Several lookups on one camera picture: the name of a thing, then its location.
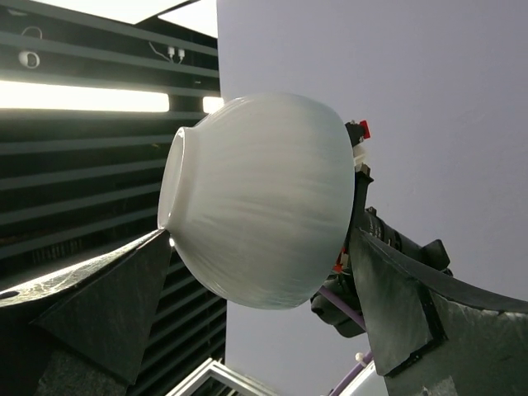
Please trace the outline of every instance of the gray wall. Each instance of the gray wall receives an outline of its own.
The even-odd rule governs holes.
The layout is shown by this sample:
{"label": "gray wall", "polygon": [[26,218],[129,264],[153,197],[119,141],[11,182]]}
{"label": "gray wall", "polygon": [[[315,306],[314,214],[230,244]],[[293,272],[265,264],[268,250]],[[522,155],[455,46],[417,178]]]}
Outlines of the gray wall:
{"label": "gray wall", "polygon": [[[526,0],[219,0],[226,98],[288,91],[366,118],[369,204],[455,276],[528,299]],[[364,337],[309,312],[231,304],[227,362],[284,394],[325,394]]]}

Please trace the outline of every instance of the black louvered wall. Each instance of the black louvered wall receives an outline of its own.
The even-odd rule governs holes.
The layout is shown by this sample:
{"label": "black louvered wall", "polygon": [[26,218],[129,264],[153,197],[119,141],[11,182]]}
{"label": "black louvered wall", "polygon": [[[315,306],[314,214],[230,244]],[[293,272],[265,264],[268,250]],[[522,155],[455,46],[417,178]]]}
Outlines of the black louvered wall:
{"label": "black louvered wall", "polygon": [[[44,39],[21,36],[27,26]],[[202,97],[219,96],[218,53],[216,40],[157,18],[139,27],[0,0],[0,80],[165,92],[171,103],[157,114],[0,110],[0,290],[156,228],[172,137],[205,116]],[[149,41],[186,57],[171,64]],[[39,68],[19,64],[22,49],[39,53]],[[225,312],[175,253],[129,394],[163,395],[207,357],[223,356]]]}

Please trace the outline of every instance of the cable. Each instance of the cable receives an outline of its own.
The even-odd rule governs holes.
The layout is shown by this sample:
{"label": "cable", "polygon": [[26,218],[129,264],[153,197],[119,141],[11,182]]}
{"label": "cable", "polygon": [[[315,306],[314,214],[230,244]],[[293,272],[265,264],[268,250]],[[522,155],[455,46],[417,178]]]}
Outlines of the cable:
{"label": "cable", "polygon": [[42,40],[42,30],[38,26],[28,26],[26,29],[22,31],[21,35],[25,35],[28,31],[32,29],[39,32],[40,39]]}
{"label": "cable", "polygon": [[161,56],[162,58],[164,58],[165,60],[167,60],[168,62],[172,62],[167,56],[165,56],[164,54],[162,54],[161,52],[157,51],[155,48],[154,48],[154,45],[149,41],[148,42],[148,45],[150,45],[150,48],[152,48],[152,51],[154,51],[154,53],[156,55],[159,55]]}

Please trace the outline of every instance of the purple cable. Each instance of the purple cable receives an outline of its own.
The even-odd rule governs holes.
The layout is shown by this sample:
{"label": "purple cable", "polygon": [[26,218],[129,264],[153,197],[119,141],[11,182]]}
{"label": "purple cable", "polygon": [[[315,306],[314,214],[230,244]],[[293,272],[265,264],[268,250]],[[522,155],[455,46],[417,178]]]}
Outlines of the purple cable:
{"label": "purple cable", "polygon": [[[369,351],[365,354],[363,357],[363,363],[368,365],[372,361],[372,351]],[[351,371],[348,373],[345,378],[341,380],[339,384],[336,385],[336,387],[330,392],[328,396],[339,396],[343,390],[347,388],[347,386],[357,377],[364,369],[363,365],[361,363],[358,363]]]}
{"label": "purple cable", "polygon": [[360,328],[366,331],[365,320],[363,320],[363,317],[361,317],[361,315],[359,315],[354,309],[350,308],[342,299],[337,297],[332,291],[327,289],[325,286],[321,286],[321,289],[319,289],[319,293],[321,293],[321,295],[324,295],[324,297],[328,301],[338,307],[347,316],[349,316],[350,319],[356,322]]}

